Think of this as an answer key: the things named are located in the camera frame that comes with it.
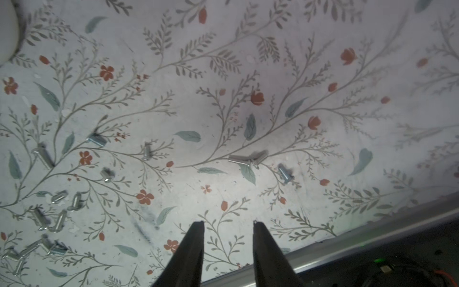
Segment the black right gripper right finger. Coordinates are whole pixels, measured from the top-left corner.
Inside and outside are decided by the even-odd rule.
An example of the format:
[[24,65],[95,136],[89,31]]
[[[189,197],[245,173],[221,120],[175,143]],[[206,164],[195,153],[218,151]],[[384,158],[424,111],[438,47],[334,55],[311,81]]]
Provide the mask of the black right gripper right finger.
[[257,287],[304,287],[263,222],[253,223],[253,266]]

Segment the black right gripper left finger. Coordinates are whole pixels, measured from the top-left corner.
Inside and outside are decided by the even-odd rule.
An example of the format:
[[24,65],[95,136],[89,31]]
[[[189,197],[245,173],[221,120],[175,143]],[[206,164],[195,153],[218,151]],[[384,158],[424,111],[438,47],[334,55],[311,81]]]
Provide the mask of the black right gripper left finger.
[[199,287],[204,257],[204,222],[191,224],[178,249],[152,287]]

